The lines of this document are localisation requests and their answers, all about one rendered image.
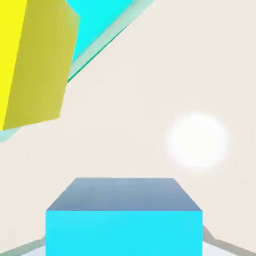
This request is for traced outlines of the small yellow cube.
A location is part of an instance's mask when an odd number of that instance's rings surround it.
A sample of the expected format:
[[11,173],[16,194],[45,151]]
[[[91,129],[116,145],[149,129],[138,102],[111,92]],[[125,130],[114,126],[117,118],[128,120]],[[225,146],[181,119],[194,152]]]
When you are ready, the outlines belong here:
[[67,0],[0,0],[0,131],[60,116],[79,23]]

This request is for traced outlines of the small cyan cube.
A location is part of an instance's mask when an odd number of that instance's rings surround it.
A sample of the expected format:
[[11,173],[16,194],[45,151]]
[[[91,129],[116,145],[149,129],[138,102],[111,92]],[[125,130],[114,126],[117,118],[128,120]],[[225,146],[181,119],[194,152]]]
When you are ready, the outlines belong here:
[[45,256],[203,256],[203,212],[173,178],[76,178],[45,212]]

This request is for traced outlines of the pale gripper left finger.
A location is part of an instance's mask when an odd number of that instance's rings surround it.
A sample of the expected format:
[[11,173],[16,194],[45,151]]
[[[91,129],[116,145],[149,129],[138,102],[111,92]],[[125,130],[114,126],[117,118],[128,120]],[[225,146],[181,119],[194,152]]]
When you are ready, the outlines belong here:
[[0,253],[0,256],[22,256],[43,246],[45,246],[45,236],[42,237],[41,239],[34,240],[32,242],[26,243],[24,245]]

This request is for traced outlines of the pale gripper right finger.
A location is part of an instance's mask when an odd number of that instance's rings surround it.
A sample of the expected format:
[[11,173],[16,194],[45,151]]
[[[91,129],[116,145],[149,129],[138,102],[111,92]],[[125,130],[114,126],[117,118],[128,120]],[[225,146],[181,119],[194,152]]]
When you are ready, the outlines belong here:
[[202,250],[202,256],[256,256],[255,252],[214,238],[205,226],[203,226]]

